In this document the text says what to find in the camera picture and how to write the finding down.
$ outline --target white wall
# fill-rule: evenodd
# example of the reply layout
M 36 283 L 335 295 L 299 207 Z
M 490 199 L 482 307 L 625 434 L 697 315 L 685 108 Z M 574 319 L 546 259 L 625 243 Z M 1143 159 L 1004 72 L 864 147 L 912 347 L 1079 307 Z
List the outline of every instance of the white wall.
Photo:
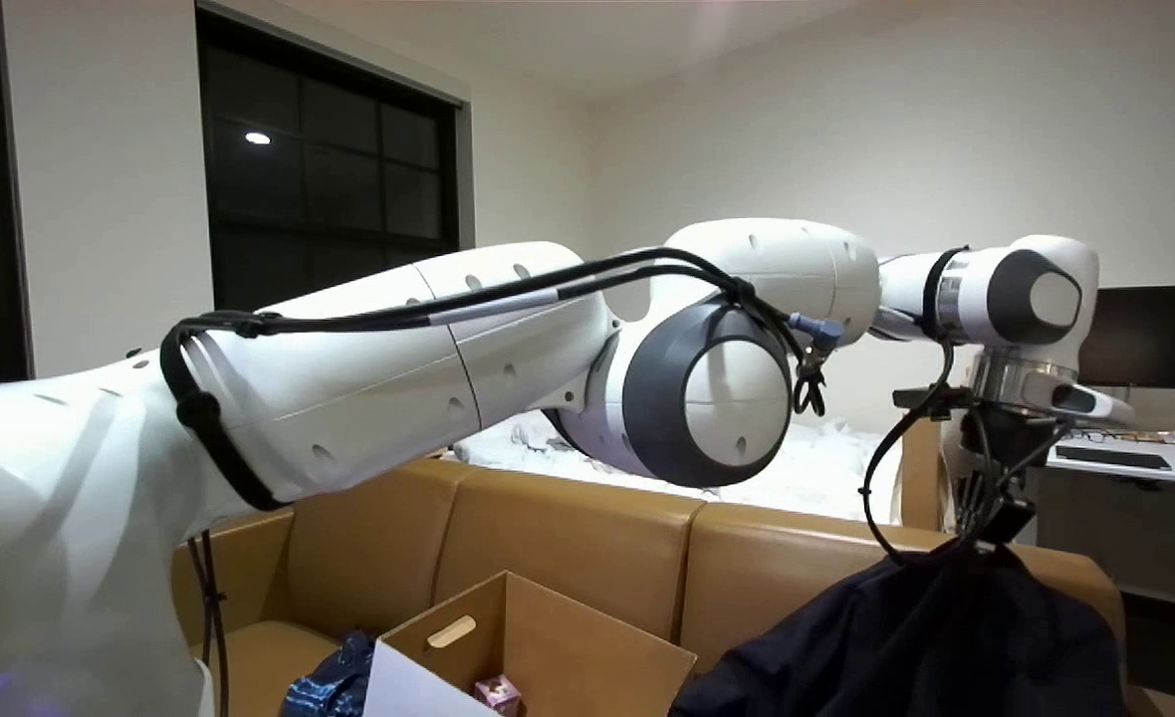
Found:
M 474 239 L 586 239 L 586 131 L 570 100 L 446 44 L 390 44 L 362 4 L 227 0 L 470 104 Z M 36 374 L 112 362 L 211 307 L 191 0 L 4 0 L 16 195 Z
M 805 215 L 884 255 L 1059 231 L 1175 283 L 1175 0 L 892 0 L 593 108 L 601 247 Z M 832 414 L 884 426 L 928 347 L 856 347 Z

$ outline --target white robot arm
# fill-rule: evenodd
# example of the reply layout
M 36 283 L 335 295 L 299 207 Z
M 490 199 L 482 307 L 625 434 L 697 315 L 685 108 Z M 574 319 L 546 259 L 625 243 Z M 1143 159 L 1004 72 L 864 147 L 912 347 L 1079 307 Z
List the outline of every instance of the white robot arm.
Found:
M 1056 267 L 1075 287 L 1067 331 L 1087 327 L 1095 279 Z M 633 279 L 653 307 L 621 323 L 601 291 Z M 167 605 L 187 534 L 347 490 L 530 406 L 621 470 L 741 482 L 777 454 L 828 351 L 884 331 L 880 315 L 924 315 L 908 283 L 856 235 L 793 219 L 697 223 L 601 263 L 514 243 L 203 315 L 159 351 L 0 386 L 0 713 L 211 713 Z M 968 335 L 944 331 L 1036 347 L 964 319 L 952 331 Z

